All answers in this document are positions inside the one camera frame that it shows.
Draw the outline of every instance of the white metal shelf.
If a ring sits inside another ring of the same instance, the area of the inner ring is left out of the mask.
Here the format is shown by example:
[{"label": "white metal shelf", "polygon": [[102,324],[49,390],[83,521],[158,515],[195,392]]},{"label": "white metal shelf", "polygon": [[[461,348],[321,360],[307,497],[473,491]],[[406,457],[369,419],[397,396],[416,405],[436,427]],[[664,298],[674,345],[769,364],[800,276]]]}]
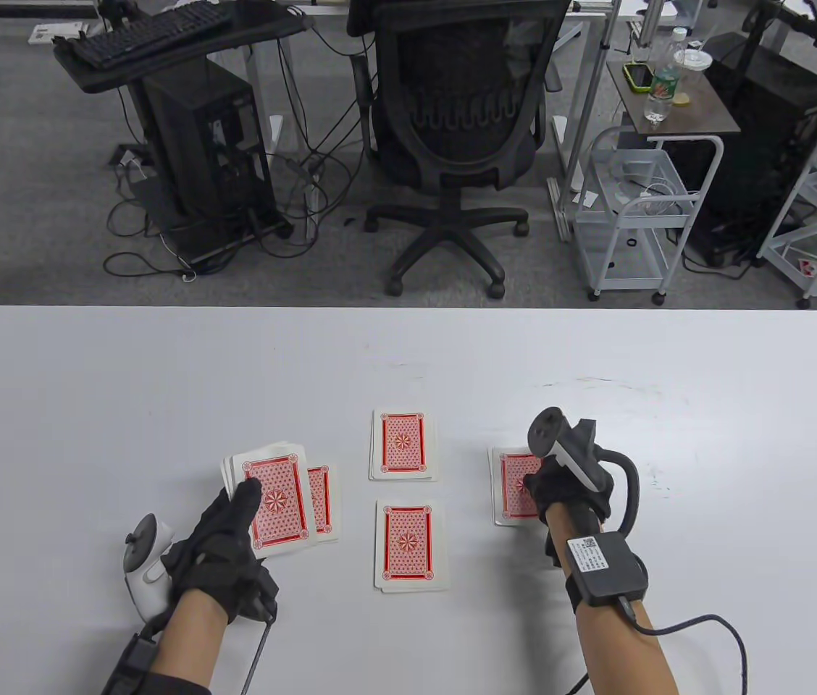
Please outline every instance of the white metal shelf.
[{"label": "white metal shelf", "polygon": [[[653,303],[660,305],[721,162],[724,144],[716,135],[655,135],[648,139],[656,148],[600,147],[607,135],[626,130],[633,129],[608,128],[592,141],[585,183],[573,215],[574,239],[591,300],[597,300],[604,290],[654,289]],[[673,140],[714,144],[714,157],[700,191],[690,192],[684,186],[662,149],[663,142]],[[676,230],[671,257],[661,245],[668,229]]]}]

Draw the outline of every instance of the chair base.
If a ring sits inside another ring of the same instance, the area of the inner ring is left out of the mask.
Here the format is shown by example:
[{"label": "chair base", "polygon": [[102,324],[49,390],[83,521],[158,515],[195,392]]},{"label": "chair base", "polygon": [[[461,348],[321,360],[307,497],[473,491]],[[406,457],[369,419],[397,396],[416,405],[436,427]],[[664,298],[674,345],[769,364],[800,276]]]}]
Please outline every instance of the chair base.
[{"label": "chair base", "polygon": [[492,284],[488,295],[501,299],[505,295],[505,269],[495,256],[472,234],[472,230],[501,222],[515,223],[515,236],[527,236],[527,211],[522,208],[461,209],[461,191],[447,189],[438,200],[437,209],[412,208],[405,205],[374,205],[366,211],[365,231],[376,232],[378,219],[394,219],[424,232],[399,255],[389,272],[386,292],[398,297],[402,294],[402,276],[428,251],[441,242],[453,242],[474,259],[489,274]]}]

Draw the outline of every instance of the computer tower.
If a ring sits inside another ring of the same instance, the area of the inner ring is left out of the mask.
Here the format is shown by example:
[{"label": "computer tower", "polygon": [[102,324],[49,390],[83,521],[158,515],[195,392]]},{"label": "computer tower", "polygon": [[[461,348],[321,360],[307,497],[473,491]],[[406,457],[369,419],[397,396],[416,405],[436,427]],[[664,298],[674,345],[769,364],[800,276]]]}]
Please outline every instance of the computer tower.
[{"label": "computer tower", "polygon": [[248,207],[262,228],[288,225],[276,212],[254,93],[245,80],[203,57],[151,74],[143,85],[167,160],[156,170],[187,221],[168,232],[183,258],[239,242]]},{"label": "computer tower", "polygon": [[[690,244],[710,265],[756,251],[817,141],[817,75],[762,46],[739,69],[746,37],[713,37],[709,82],[740,126],[722,136],[724,157]],[[664,145],[690,189],[704,179],[710,143]]]}]

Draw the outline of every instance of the label sticker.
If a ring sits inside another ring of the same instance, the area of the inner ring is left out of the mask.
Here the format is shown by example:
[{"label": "label sticker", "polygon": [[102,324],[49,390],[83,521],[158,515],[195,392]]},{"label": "label sticker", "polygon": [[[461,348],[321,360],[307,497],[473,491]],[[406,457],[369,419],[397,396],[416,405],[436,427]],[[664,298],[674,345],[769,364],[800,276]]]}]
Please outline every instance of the label sticker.
[{"label": "label sticker", "polygon": [[595,572],[595,570],[607,570],[608,561],[598,547],[593,537],[588,536],[584,539],[568,540],[567,545],[570,547],[570,552],[579,565],[580,572]]}]

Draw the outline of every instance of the gray carpet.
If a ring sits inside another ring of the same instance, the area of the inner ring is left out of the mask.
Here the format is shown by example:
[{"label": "gray carpet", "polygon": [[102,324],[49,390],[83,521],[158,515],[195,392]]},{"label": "gray carpet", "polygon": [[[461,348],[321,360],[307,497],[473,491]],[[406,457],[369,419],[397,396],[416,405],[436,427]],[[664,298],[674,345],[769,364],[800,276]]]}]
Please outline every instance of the gray carpet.
[{"label": "gray carpet", "polygon": [[[700,26],[717,21],[722,30],[737,29],[742,14],[742,7],[722,0],[720,9],[703,10]],[[514,188],[468,197],[474,205],[487,201],[523,205],[532,215],[527,239],[512,237],[509,229],[482,233],[508,275],[508,292],[499,304],[485,297],[487,277],[481,269],[448,246],[422,259],[406,275],[402,298],[383,295],[385,269],[416,233],[383,222],[378,235],[365,235],[361,213],[372,202],[422,199],[392,188],[367,165],[360,169],[346,205],[326,219],[318,244],[303,258],[281,261],[246,248],[222,274],[190,284],[171,276],[120,279],[104,274],[101,262],[115,251],[139,251],[168,266],[174,259],[156,241],[118,239],[105,231],[106,213],[117,197],[113,174],[104,162],[115,143],[130,139],[120,102],[115,92],[84,95],[52,59],[48,46],[28,46],[25,39],[33,24],[0,20],[0,304],[651,306],[649,292],[605,292],[595,305],[585,300],[574,249],[557,239],[544,188],[545,177],[558,174],[552,135],[533,171]],[[353,50],[358,45],[343,33],[343,20],[324,21],[322,27],[336,46]],[[617,43],[624,42],[622,30]],[[330,54],[313,34],[293,38],[293,52],[315,142],[315,133],[323,135],[353,99],[348,60]],[[786,53],[817,71],[817,49],[804,37],[790,37]],[[565,113],[579,55],[575,47],[558,54],[564,91],[550,97],[550,112]],[[288,115],[276,51],[267,47],[262,56],[267,106],[272,113]],[[610,122],[617,106],[607,75],[605,79],[596,129]],[[289,127],[282,145],[293,148]],[[350,146],[343,158],[353,168],[356,146]],[[285,190],[288,177],[278,179],[278,189]],[[323,181],[333,192],[345,179],[329,167]],[[139,223],[134,209],[126,209],[117,219],[120,229]],[[791,308],[795,298],[794,287],[768,267],[753,269],[739,282],[680,269],[667,307]]]}]

